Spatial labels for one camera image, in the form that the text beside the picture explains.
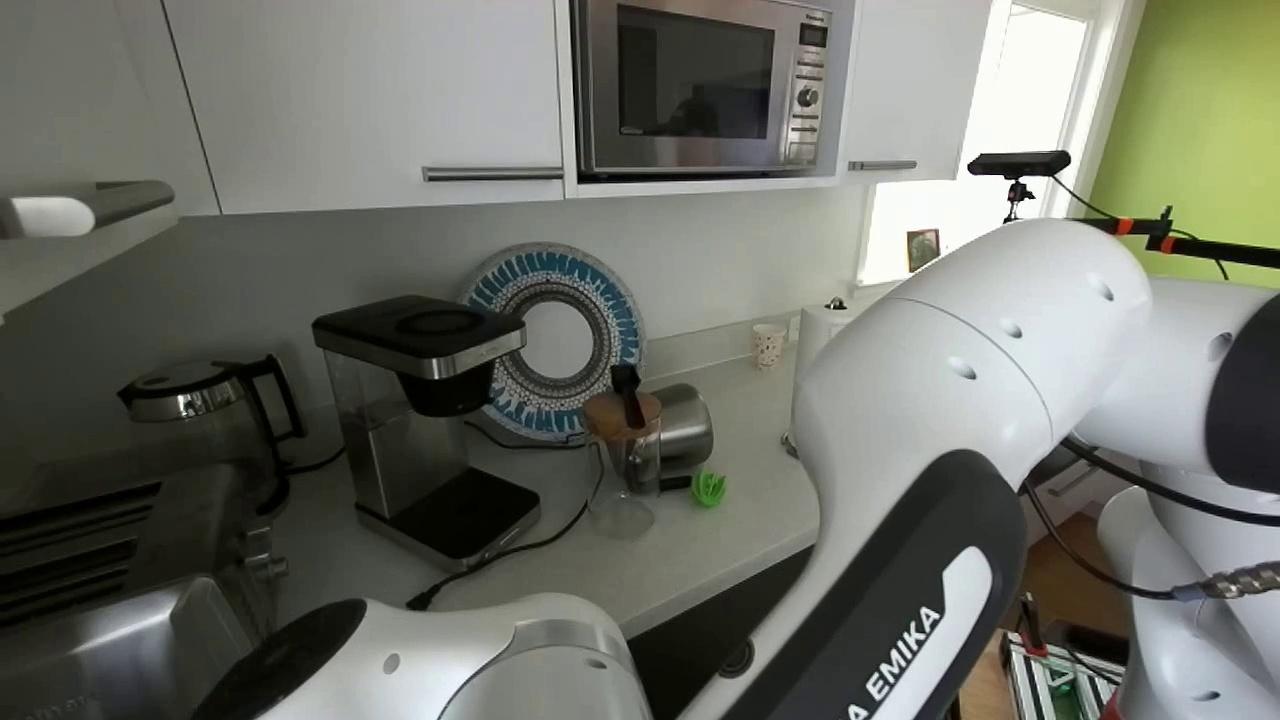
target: cabinet handle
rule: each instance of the cabinet handle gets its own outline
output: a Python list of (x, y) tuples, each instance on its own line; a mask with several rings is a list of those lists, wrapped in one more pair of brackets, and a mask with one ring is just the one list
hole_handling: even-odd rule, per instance
[(848, 171), (912, 171), (916, 160), (848, 160)]
[(160, 206), (170, 206), (160, 182), (96, 186), (80, 197), (0, 197), (0, 241), (87, 235)]
[(564, 170), (425, 170), (428, 186), (470, 186), (470, 182), (564, 182)]

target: microwave control panel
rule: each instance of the microwave control panel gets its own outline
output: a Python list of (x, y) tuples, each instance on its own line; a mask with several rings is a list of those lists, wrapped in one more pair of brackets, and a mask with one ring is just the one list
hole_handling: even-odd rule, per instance
[(825, 116), (825, 82), (827, 82), (827, 11), (808, 11), (799, 22), (797, 41), (797, 70), (792, 70), (792, 108), (779, 133), (779, 160), (782, 164), (813, 164), (816, 160), (816, 133)]

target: kettle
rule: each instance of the kettle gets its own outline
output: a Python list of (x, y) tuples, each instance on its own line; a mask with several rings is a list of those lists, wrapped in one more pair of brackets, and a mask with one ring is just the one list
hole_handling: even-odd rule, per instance
[[(283, 406), (274, 427), (260, 383), (273, 379)], [(303, 436), (291, 389), (274, 358), (162, 364), (117, 391), (136, 426), (155, 427), (153, 443), (180, 465), (249, 461), (257, 468), (257, 511), (289, 502), (279, 441)]]

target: stainless steel appliance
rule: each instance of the stainless steel appliance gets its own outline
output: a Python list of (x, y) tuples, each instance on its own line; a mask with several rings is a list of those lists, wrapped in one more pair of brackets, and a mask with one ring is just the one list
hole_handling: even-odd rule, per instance
[(191, 716), (257, 642), (225, 586), (160, 586), (5, 630), (0, 708), (28, 720)]
[(0, 507), (0, 630), (219, 578), (260, 631), (283, 574), (245, 465), (138, 476), (132, 455), (48, 465)]
[(274, 358), (162, 364), (125, 383), (121, 400), (147, 427), (136, 441), (160, 468), (237, 461), (257, 472), (263, 515), (289, 502), (279, 441), (303, 436), (303, 422)]
[(468, 468), (460, 443), (460, 422), (486, 406), (492, 364), (525, 349), (516, 315), (394, 296), (321, 315), (310, 332), (371, 527), (462, 569), (534, 521), (534, 492)]
[(661, 400), (661, 480), (692, 476), (714, 450), (712, 412), (692, 383), (653, 391)]
[(813, 170), (827, 24), (779, 0), (574, 0), (581, 177)]

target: coffee machine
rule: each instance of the coffee machine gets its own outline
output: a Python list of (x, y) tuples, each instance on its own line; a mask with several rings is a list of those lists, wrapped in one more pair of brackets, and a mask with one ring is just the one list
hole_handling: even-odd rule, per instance
[(394, 296), (321, 315), (314, 344), (354, 480), (354, 511), (456, 574), (534, 523), (538, 495), (462, 465), (462, 422), (525, 320)]

